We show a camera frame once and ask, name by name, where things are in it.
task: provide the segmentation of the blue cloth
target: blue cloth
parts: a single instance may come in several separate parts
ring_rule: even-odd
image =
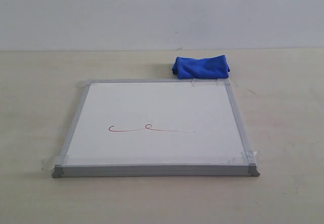
[[[193,59],[177,57],[172,72],[179,79],[202,78],[220,79],[228,78],[230,71],[226,56],[213,58]]]

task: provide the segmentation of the white wall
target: white wall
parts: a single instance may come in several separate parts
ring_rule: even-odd
[[[0,0],[0,50],[324,47],[324,0]]]

